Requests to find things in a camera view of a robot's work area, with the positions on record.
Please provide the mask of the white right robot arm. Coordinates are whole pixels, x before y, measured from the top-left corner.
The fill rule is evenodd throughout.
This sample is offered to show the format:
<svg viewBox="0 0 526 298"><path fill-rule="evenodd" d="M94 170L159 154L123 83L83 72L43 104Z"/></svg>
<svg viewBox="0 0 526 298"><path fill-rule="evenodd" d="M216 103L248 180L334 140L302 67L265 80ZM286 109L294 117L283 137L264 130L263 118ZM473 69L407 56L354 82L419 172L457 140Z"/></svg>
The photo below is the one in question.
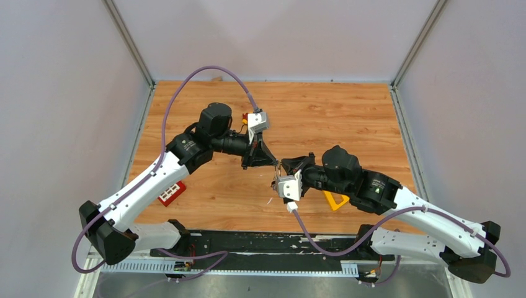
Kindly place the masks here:
<svg viewBox="0 0 526 298"><path fill-rule="evenodd" d="M408 256L446 267L454 276L482 284L497 274L503 254L496 248L501 228L492 221L472 222L427 202L397 180L361 167L340 146L327 150L322 163L314 154L283 159L284 176L272 187L295 214L309 189L349 198L363 212L377 214L375 225L363 225L350 250L362 259L373 255Z"/></svg>

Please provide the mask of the large keyring with keys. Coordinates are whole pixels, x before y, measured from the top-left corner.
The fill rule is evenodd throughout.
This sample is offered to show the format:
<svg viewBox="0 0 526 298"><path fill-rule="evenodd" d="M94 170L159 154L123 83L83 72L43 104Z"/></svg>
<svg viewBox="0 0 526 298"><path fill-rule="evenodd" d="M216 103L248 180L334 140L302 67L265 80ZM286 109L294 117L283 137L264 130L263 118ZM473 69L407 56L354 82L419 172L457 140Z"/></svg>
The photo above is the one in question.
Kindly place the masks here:
<svg viewBox="0 0 526 298"><path fill-rule="evenodd" d="M274 178L270 185L273 191L275 192L278 192L278 183L279 183L279 178L281 176L282 176L282 166L281 166L281 162L277 160L277 163L274 167Z"/></svg>

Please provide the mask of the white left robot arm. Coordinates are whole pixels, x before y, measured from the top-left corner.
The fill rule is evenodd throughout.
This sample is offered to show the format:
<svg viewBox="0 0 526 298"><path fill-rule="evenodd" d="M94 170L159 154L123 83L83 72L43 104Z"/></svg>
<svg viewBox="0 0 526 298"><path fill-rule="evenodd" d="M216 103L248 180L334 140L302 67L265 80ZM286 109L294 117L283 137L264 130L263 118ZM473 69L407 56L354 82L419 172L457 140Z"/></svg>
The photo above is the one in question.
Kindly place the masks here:
<svg viewBox="0 0 526 298"><path fill-rule="evenodd" d="M136 224L135 219L171 186L224 153L241 158L243 169L277 166L276 157L263 141L267 113L258 110L244 116L245 133L231 129L232 110L214 102L164 146L160 156L132 182L98 204L86 201L79 214L86 238L108 265L117 264L136 251L166 249L184 256L190 248L189 233L176 220L161 224Z"/></svg>

